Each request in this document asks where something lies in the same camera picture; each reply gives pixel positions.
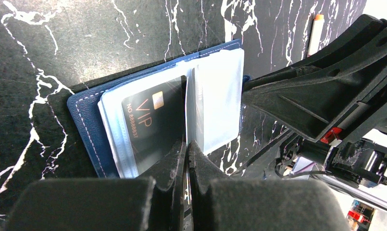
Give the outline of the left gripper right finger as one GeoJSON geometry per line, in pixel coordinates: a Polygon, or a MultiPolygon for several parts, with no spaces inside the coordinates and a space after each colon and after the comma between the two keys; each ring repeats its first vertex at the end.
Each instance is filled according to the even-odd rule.
{"type": "Polygon", "coordinates": [[[232,179],[187,147],[195,231],[347,231],[330,188],[312,180],[232,179]]]}

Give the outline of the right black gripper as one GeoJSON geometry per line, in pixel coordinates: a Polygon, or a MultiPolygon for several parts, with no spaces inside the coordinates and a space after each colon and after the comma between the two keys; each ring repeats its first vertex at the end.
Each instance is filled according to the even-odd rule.
{"type": "Polygon", "coordinates": [[[317,53],[244,83],[242,101],[312,142],[387,132],[387,20],[359,16],[317,53]]]}

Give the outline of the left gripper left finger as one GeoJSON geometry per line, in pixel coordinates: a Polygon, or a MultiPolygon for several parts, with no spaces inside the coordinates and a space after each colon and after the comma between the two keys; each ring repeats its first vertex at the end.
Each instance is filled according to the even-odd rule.
{"type": "Polygon", "coordinates": [[[52,179],[31,183],[8,231],[180,231],[184,141],[134,179],[52,179]]]}

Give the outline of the blue leather card holder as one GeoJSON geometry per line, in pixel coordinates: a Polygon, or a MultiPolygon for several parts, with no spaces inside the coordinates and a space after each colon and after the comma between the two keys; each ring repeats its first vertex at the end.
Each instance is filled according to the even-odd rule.
{"type": "Polygon", "coordinates": [[[135,178],[176,141],[209,154],[239,135],[245,52],[235,39],[70,96],[100,178],[135,178]]]}

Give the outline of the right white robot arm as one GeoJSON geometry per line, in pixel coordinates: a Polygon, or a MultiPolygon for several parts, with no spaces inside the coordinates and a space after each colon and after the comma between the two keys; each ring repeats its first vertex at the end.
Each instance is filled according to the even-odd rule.
{"type": "Polygon", "coordinates": [[[247,81],[242,101],[285,126],[242,168],[248,177],[283,179],[297,157],[305,172],[355,198],[360,185],[387,185],[387,20],[363,14],[337,39],[289,67],[247,81]]]}

